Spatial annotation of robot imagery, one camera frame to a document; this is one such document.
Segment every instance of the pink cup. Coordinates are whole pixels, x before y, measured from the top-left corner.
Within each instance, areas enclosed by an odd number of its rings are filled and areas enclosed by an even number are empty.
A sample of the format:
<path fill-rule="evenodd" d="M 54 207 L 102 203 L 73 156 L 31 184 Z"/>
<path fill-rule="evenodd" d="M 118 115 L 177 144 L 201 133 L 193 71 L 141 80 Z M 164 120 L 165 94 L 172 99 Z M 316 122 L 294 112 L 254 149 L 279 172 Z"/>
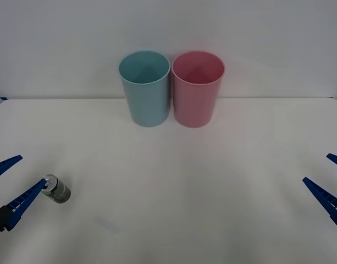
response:
<path fill-rule="evenodd" d="M 205 51 L 184 53 L 174 59 L 173 107 L 180 124 L 199 128 L 210 121 L 224 68 L 220 58 Z"/>

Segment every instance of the can lid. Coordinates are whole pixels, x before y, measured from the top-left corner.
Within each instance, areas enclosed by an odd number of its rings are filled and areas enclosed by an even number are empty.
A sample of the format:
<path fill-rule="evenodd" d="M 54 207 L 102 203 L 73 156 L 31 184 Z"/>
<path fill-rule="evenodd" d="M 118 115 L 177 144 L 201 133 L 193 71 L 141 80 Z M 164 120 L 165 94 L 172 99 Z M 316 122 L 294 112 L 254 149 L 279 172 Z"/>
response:
<path fill-rule="evenodd" d="M 58 179 L 55 175 L 48 174 L 43 178 L 46 180 L 46 184 L 45 184 L 45 187 L 41 190 L 41 192 L 48 193 L 57 186 Z"/>

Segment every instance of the can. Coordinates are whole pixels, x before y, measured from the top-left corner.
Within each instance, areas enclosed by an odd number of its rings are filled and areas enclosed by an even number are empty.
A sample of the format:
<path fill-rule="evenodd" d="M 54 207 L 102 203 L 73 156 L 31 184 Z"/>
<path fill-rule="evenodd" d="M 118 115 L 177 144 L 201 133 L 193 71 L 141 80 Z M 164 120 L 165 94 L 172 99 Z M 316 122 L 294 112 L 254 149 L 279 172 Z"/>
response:
<path fill-rule="evenodd" d="M 43 194 L 59 204 L 68 201 L 70 190 L 64 183 L 52 174 L 48 174 L 43 178 L 46 180 L 46 184 L 41 190 Z"/>

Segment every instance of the blue cup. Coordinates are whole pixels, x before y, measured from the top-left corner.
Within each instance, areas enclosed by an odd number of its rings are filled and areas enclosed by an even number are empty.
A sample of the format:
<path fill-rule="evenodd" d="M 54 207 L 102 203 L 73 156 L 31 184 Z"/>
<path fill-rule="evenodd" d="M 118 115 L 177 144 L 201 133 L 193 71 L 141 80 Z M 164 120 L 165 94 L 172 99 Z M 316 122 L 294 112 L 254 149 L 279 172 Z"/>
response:
<path fill-rule="evenodd" d="M 169 107 L 168 58 L 155 51 L 138 51 L 119 64 L 126 99 L 135 123 L 143 127 L 160 125 Z"/>

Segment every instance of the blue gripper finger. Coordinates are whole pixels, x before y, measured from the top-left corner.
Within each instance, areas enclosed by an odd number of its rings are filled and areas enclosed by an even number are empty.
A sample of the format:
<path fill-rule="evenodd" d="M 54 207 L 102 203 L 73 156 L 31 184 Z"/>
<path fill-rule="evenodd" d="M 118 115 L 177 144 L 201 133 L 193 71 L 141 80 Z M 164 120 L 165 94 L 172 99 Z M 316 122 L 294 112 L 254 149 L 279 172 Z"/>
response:
<path fill-rule="evenodd" d="M 7 171 L 10 167 L 15 165 L 17 162 L 19 162 L 22 158 L 21 155 L 15 156 L 13 158 L 9 158 L 5 161 L 0 162 L 0 176 Z"/>

